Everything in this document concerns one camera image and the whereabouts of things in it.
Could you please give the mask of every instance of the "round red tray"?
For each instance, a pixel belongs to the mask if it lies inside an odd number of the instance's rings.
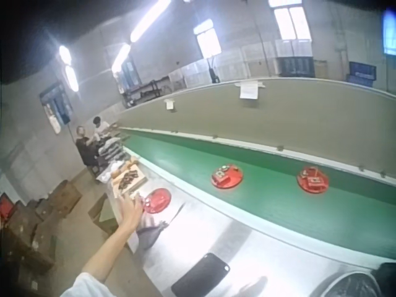
[[[243,172],[233,164],[224,165],[213,172],[212,184],[219,189],[231,189],[243,179]]]
[[[167,208],[171,197],[171,192],[167,189],[156,189],[143,200],[143,208],[147,213],[160,213]]]
[[[317,167],[305,167],[297,175],[299,186],[311,194],[322,194],[329,188],[329,178]]]

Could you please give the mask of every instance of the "metal table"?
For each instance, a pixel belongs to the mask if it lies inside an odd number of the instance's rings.
[[[148,181],[139,188],[146,196],[159,187],[172,194],[170,206],[147,221],[168,222],[180,206],[180,214],[154,246],[135,256],[163,296],[174,296],[171,285],[206,253],[212,252],[230,266],[228,275],[207,296],[312,296],[317,286],[336,273],[368,271],[318,256],[281,242],[227,217],[139,165]],[[111,188],[108,197],[117,220],[121,219]],[[133,240],[128,241],[133,250]],[[259,281],[264,289],[248,295],[241,291]]]

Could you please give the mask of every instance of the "white sleeve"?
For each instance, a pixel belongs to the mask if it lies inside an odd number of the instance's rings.
[[[107,286],[100,283],[89,273],[80,274],[73,286],[67,289],[61,297],[115,297]]]

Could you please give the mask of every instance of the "wooden board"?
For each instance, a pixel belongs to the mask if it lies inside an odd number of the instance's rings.
[[[124,190],[122,190],[121,192],[118,189],[119,183],[121,182],[121,180],[123,179],[124,175],[127,172],[130,171],[137,171],[137,175],[138,177],[135,178],[132,183]],[[118,197],[119,195],[122,195],[124,193],[126,193],[127,191],[134,191],[136,190],[141,184],[143,184],[144,182],[146,182],[147,178],[146,176],[143,174],[143,172],[141,172],[141,170],[139,169],[139,167],[137,167],[137,165],[133,165],[129,170],[126,170],[124,172],[122,172],[119,176],[117,176],[117,178],[115,178],[114,180],[111,181],[111,185],[113,187],[113,193],[115,197]]]

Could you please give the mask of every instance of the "fluorescent light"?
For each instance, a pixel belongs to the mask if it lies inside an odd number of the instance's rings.
[[[143,33],[151,26],[152,23],[165,11],[169,6],[171,0],[158,0],[153,7],[146,13],[143,19],[137,24],[136,28],[131,33],[131,41],[136,42]]]
[[[131,50],[130,45],[123,45],[123,47],[119,50],[117,58],[114,60],[114,63],[111,67],[111,71],[113,71],[113,73],[117,73],[121,71],[121,65],[128,57],[130,50]]]
[[[70,88],[73,91],[78,92],[79,83],[77,82],[77,77],[75,76],[74,69],[69,65],[66,65],[65,72],[66,72],[67,80],[69,81]]]
[[[291,18],[295,25],[298,39],[311,39],[307,18],[305,17],[304,9],[302,7],[290,8]]]
[[[273,11],[277,19],[280,36],[283,40],[296,39],[296,33],[291,22],[289,10],[287,8],[275,9]]]
[[[301,4],[303,0],[269,0],[270,7],[279,7],[286,5]]]
[[[203,22],[202,24],[196,26],[194,28],[194,34],[198,35],[198,34],[203,33],[211,28],[213,28],[213,22],[211,19],[209,19],[209,20],[206,20],[205,22]]]
[[[222,52],[214,28],[199,34],[197,40],[204,59],[211,58]]]
[[[64,64],[71,65],[72,64],[72,56],[70,55],[70,51],[65,46],[61,45],[59,47],[59,55]]]

